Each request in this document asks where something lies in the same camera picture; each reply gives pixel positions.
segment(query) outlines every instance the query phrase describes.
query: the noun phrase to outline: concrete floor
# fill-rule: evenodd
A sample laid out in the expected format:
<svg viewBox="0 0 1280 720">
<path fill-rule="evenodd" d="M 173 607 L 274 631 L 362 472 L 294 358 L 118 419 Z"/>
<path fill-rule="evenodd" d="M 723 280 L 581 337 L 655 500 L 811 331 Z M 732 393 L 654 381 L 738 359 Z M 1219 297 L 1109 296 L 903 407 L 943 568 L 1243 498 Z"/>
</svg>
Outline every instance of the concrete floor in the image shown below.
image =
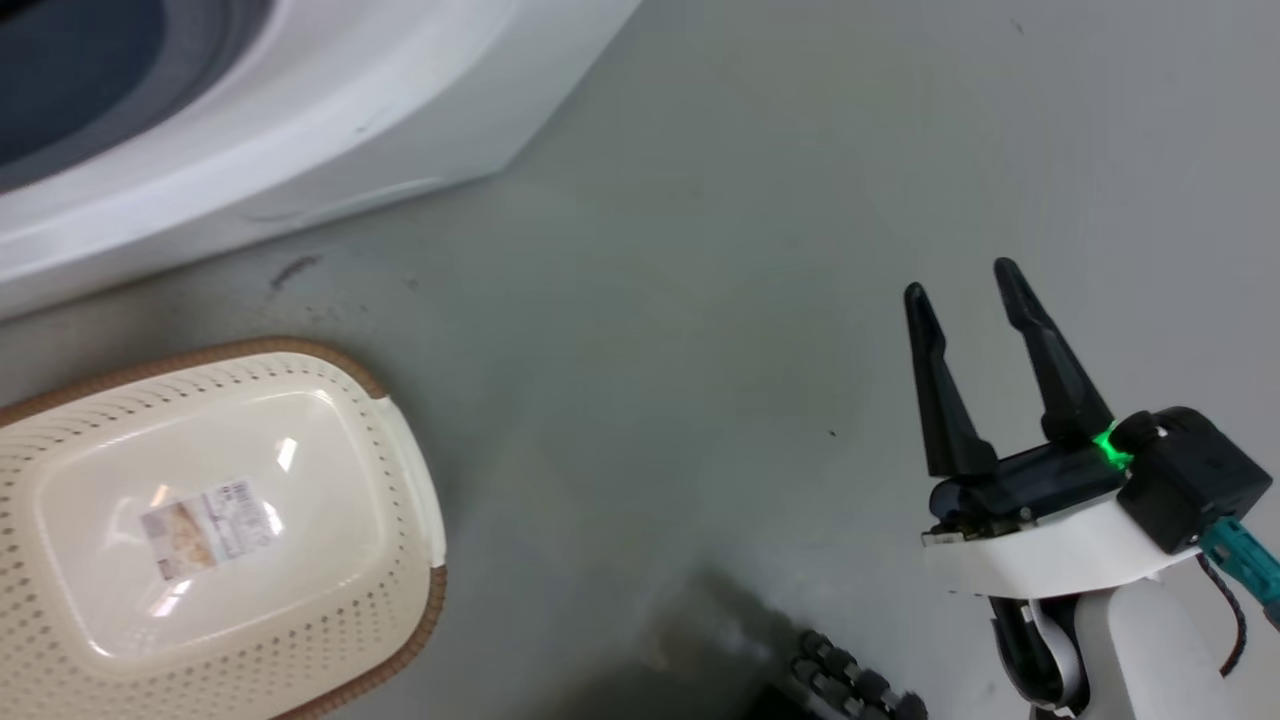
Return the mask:
<svg viewBox="0 0 1280 720">
<path fill-rule="evenodd" d="M 1112 407 L 1187 402 L 1280 461 L 1257 392 L 1277 341 L 1253 332 L 1274 250 L 1265 232 L 1202 247 L 1199 229 L 1240 206 L 1188 215 L 1125 174 L 1158 184 L 1143 154 L 1164 155 L 1098 141 L 1088 92 L 1056 74 L 1079 28 L 1033 50 L 1043 13 L 982 5 L 922 19 L 650 0 L 502 177 L 10 322 L 0 400 L 265 334 L 376 370 L 429 454 L 451 587 L 426 653 L 339 717 L 723 717 L 796 625 L 920 691 L 936 717 L 1021 717 L 983 601 L 920 566 L 932 482 L 902 287 L 933 292 L 1002 454 L 1038 442 L 989 274 L 1007 254 Z M 1120 129 L 1106 132 L 1149 119 L 1125 97 L 1108 96 Z M 1202 129 L 1185 123 L 1161 142 Z M 1260 218 L 1270 195 L 1236 197 L 1257 227 L 1275 219 Z M 273 288 L 301 258 L 315 263 Z M 1235 299 L 1213 305 L 1207 287 Z M 1229 348 L 1242 337 L 1251 352 Z M 1272 498 L 1258 512 L 1280 516 Z M 1272 546 L 1276 527 L 1260 532 Z M 1193 574 L 1175 582 L 1225 655 L 1225 607 Z M 1254 635 L 1233 688 L 1263 717 L 1262 657 L 1280 643 Z"/>
</svg>

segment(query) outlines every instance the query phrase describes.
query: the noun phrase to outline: washing machine drum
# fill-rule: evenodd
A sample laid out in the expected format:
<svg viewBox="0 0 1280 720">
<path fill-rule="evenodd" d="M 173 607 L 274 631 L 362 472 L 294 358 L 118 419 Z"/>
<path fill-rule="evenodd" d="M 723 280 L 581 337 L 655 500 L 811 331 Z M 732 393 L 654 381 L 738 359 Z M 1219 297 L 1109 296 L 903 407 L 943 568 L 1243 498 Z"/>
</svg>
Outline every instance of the washing machine drum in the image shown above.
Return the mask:
<svg viewBox="0 0 1280 720">
<path fill-rule="evenodd" d="M 0 192 L 65 170 L 189 105 L 269 0 L 0 0 Z"/>
</svg>

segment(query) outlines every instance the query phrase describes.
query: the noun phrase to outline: white plastic basket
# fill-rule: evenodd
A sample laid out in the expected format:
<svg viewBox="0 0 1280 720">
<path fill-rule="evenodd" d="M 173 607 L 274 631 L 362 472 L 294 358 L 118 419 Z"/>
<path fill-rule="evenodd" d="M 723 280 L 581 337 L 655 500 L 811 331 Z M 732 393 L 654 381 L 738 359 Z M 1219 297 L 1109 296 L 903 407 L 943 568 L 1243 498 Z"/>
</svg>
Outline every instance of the white plastic basket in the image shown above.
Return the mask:
<svg viewBox="0 0 1280 720">
<path fill-rule="evenodd" d="M 317 717 L 421 652 L 444 525 L 403 416 L 316 343 L 0 411 L 0 717 Z"/>
</svg>

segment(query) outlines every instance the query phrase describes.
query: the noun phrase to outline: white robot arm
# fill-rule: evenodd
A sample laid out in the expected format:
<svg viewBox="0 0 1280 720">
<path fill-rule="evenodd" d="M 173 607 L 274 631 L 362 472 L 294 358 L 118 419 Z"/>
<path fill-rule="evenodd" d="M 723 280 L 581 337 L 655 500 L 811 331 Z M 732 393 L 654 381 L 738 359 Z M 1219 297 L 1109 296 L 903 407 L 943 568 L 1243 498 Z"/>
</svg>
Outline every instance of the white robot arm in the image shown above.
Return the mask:
<svg viewBox="0 0 1280 720">
<path fill-rule="evenodd" d="M 924 288 L 906 290 L 920 424 L 938 524 L 928 570 L 991 601 L 997 646 L 1032 719 L 1233 720 L 1190 618 L 1158 582 L 1203 552 L 1280 616 L 1280 564 L 1239 525 L 1271 478 L 1194 410 L 1116 425 L 1011 260 L 996 261 L 1010 323 L 1044 400 L 1046 445 L 997 459 L 946 366 Z"/>
</svg>

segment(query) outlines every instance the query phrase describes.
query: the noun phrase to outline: washing machine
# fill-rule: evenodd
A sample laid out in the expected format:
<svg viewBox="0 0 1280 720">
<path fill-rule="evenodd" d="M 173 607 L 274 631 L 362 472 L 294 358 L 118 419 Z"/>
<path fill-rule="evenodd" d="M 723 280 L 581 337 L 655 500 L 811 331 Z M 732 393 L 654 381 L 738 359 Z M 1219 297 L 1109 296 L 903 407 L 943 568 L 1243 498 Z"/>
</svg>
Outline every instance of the washing machine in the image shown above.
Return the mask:
<svg viewBox="0 0 1280 720">
<path fill-rule="evenodd" d="M 0 0 L 0 318 L 506 167 L 639 0 Z"/>
</svg>

